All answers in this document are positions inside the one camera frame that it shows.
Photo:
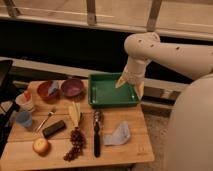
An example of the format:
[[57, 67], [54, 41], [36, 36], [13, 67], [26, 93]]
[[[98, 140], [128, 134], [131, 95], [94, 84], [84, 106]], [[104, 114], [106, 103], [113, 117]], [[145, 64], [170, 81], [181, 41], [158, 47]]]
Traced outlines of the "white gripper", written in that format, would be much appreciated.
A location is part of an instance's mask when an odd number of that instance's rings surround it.
[[129, 57], [124, 68], [123, 75], [117, 80], [115, 87], [120, 88], [126, 81], [136, 86], [136, 93], [139, 99], [144, 95], [144, 78], [146, 72], [146, 62]]

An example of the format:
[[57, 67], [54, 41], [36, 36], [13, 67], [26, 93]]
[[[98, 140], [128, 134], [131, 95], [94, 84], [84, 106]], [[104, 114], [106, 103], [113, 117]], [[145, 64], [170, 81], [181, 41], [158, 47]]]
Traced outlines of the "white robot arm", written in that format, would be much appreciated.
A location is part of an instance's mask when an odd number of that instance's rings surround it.
[[[157, 33], [147, 32], [128, 36], [124, 49], [128, 60], [118, 87], [128, 83], [138, 96], [146, 84], [179, 93], [168, 124], [164, 171], [213, 171], [213, 45], [164, 43]], [[152, 61], [192, 82], [146, 79]]]

